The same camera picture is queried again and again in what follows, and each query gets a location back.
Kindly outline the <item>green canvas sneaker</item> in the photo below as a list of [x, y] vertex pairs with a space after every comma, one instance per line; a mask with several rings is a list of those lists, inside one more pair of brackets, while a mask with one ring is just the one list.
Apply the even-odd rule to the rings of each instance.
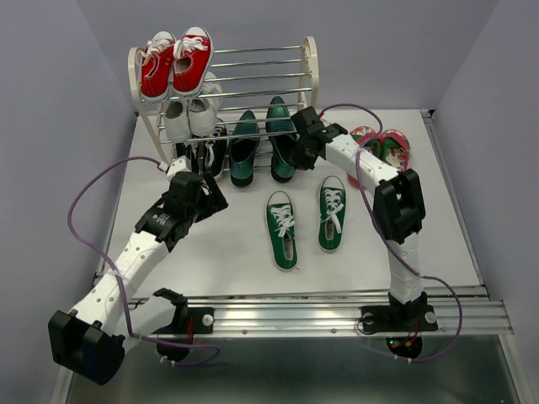
[[292, 271], [297, 265], [295, 212], [290, 196], [275, 191], [268, 199], [264, 213], [271, 252], [280, 271]]
[[327, 253], [335, 252], [343, 238], [346, 191], [336, 176], [326, 177], [318, 190], [318, 245]]

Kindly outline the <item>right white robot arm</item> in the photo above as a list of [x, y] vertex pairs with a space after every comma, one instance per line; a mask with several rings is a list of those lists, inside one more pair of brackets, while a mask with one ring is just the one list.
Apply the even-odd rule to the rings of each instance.
[[360, 329], [367, 335], [387, 332], [434, 332], [438, 328], [433, 306], [419, 271], [419, 231], [426, 216], [419, 175], [400, 172], [358, 144], [341, 125], [325, 123], [309, 106], [291, 116], [299, 135], [290, 162], [312, 169], [318, 158], [356, 178], [361, 191], [373, 198], [371, 220], [388, 254], [388, 303], [360, 308]]

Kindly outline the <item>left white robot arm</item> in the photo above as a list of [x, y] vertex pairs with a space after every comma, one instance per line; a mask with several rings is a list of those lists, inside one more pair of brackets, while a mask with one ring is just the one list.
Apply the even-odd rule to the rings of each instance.
[[148, 341], [155, 343], [163, 362], [183, 365], [199, 348], [195, 336], [213, 332], [214, 309], [191, 307], [185, 296], [166, 288], [136, 310], [128, 303], [193, 224], [227, 206], [211, 173], [175, 173], [168, 191], [136, 223], [103, 278], [69, 312], [57, 311], [49, 320], [54, 361], [104, 385], [125, 354], [139, 341]]

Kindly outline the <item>dark green loafer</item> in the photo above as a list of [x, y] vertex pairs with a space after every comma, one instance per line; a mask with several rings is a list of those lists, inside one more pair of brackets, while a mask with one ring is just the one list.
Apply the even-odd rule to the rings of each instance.
[[273, 152], [270, 172], [275, 181], [287, 183], [291, 181], [296, 171], [289, 161], [291, 150], [297, 141], [296, 129], [281, 96], [274, 96], [269, 105], [265, 131], [269, 134]]
[[232, 184], [247, 187], [253, 182], [253, 164], [259, 145], [259, 125], [251, 110], [246, 110], [232, 133], [229, 167]]

